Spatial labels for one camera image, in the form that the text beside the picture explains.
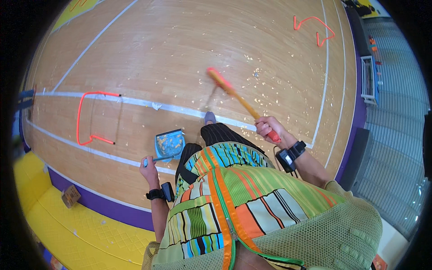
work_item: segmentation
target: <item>black wrist strap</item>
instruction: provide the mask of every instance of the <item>black wrist strap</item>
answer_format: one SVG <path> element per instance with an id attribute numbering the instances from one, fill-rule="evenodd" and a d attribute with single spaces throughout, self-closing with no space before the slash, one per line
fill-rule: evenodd
<path id="1" fill-rule="evenodd" d="M 147 199 L 165 199 L 165 196 L 161 189 L 152 189 L 146 194 Z"/>
<path id="2" fill-rule="evenodd" d="M 161 185 L 161 189 L 152 189 L 146 194 L 147 199 L 164 199 L 168 202 L 174 201 L 174 192 L 172 191 L 171 183 L 166 182 Z"/>
<path id="3" fill-rule="evenodd" d="M 282 165 L 285 172 L 295 171 L 294 160 L 305 151 L 306 144 L 297 141 L 290 149 L 282 149 L 276 153 L 276 159 Z"/>

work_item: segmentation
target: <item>yellow foam mat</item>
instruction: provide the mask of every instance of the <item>yellow foam mat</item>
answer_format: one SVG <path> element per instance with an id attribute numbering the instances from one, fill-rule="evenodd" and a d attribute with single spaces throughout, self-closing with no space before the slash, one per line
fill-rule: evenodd
<path id="1" fill-rule="evenodd" d="M 60 15 L 56 21 L 52 32 L 57 30 L 63 24 L 72 20 L 73 18 L 83 14 L 84 12 L 92 9 L 98 0 L 72 0 L 69 5 L 64 9 L 63 13 Z"/>
<path id="2" fill-rule="evenodd" d="M 371 4 L 371 2 L 369 2 L 369 0 L 358 0 L 360 4 L 364 5 L 364 6 L 373 6 Z M 379 14 L 376 11 L 372 11 L 371 14 L 369 15 L 364 15 L 362 18 L 373 18 L 373 17 L 379 17 Z"/>
<path id="3" fill-rule="evenodd" d="M 33 153 L 27 153 L 13 166 L 16 189 L 24 215 L 49 189 L 51 180 L 48 171 L 44 172 L 44 163 Z"/>
<path id="4" fill-rule="evenodd" d="M 27 222 L 53 256 L 69 270 L 141 269 L 154 232 L 110 219 L 79 203 L 67 209 L 43 166 L 28 153 L 14 170 Z"/>

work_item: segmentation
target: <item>pinstriped pants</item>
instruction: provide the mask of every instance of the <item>pinstriped pants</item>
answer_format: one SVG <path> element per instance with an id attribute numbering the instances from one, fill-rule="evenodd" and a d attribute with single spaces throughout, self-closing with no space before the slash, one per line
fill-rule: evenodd
<path id="1" fill-rule="evenodd" d="M 238 142 L 242 143 L 244 145 L 250 146 L 252 148 L 255 148 L 257 151 L 259 151 L 261 154 L 265 155 L 263 150 L 261 150 L 258 146 L 254 145 L 247 139 L 243 138 L 236 132 L 232 131 L 229 127 L 222 123 L 216 123 L 216 124 L 210 124 L 205 125 L 201 128 L 201 136 L 203 137 L 206 146 L 213 145 L 215 143 L 223 143 L 223 142 Z M 183 167 L 183 165 L 186 164 L 188 159 L 195 154 L 198 151 L 201 151 L 203 148 L 196 144 L 196 143 L 187 143 L 183 149 L 183 152 L 181 152 L 180 162 L 179 166 L 177 168 L 177 171 L 175 173 L 175 180 L 177 181 L 178 175 L 180 174 L 180 167 Z"/>

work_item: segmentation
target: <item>purple wall padding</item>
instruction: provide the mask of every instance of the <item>purple wall padding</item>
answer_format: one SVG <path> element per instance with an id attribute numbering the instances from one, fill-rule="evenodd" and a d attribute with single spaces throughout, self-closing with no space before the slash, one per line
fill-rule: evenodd
<path id="1" fill-rule="evenodd" d="M 19 121 L 18 121 L 18 123 L 19 123 L 19 136 L 21 137 L 21 141 L 24 144 L 24 152 L 27 153 L 31 149 L 27 145 L 27 143 L 25 142 L 25 139 L 24 139 L 24 131 L 22 130 L 22 110 L 19 111 Z"/>
<path id="2" fill-rule="evenodd" d="M 58 190 L 66 190 L 73 183 L 69 182 L 63 176 L 54 172 L 48 167 L 51 182 Z M 79 186 L 75 186 L 78 192 L 81 194 L 81 198 L 78 202 L 85 207 L 98 212 L 101 215 L 107 216 L 111 219 L 115 219 L 119 222 L 126 223 L 128 225 L 142 228 L 149 231 L 155 231 L 153 228 L 152 214 L 150 212 L 142 211 L 132 207 L 125 206 L 102 198 L 90 191 L 87 191 Z"/>
<path id="3" fill-rule="evenodd" d="M 349 134 L 348 143 L 346 145 L 345 153 L 343 154 L 342 162 L 340 163 L 339 171 L 336 174 L 335 180 L 340 181 L 346 163 L 348 162 L 349 154 L 353 147 L 354 137 L 358 127 L 364 128 L 366 122 L 366 104 L 361 97 L 362 94 L 362 63 L 360 55 L 356 50 L 356 66 L 357 66 L 357 89 L 356 89 L 356 103 L 354 105 L 353 124 L 351 126 L 351 133 Z"/>

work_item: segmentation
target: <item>hand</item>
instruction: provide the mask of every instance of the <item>hand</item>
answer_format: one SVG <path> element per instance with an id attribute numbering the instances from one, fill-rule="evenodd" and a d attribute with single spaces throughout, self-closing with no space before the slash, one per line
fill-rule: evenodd
<path id="1" fill-rule="evenodd" d="M 257 133 L 259 135 L 261 135 L 267 142 L 276 144 L 280 149 L 289 149 L 297 142 L 297 139 L 291 133 L 286 131 L 283 125 L 274 116 L 266 116 L 256 119 L 255 126 L 257 127 Z M 268 133 L 272 130 L 276 131 L 279 135 L 281 139 L 280 143 L 275 143 L 268 137 Z"/>
<path id="2" fill-rule="evenodd" d="M 144 160 L 147 159 L 148 165 L 144 167 Z M 153 161 L 152 156 L 146 156 L 141 160 L 140 173 L 144 176 L 152 189 L 160 189 L 158 170 L 156 169 L 156 161 Z"/>

